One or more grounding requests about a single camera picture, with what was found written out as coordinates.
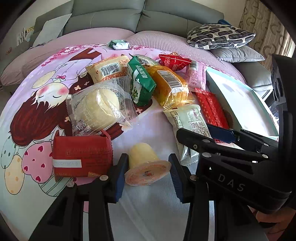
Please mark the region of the operator hand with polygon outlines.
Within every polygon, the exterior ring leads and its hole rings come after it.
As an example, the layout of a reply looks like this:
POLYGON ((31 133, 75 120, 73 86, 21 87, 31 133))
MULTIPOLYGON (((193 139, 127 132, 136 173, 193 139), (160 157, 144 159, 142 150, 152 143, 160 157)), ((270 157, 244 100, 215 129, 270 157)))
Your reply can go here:
POLYGON ((272 214, 264 214, 251 207, 249 207, 249 209, 259 222, 276 223, 269 232, 270 234, 284 231, 295 215, 295 210, 290 207, 282 207, 277 212, 272 214))

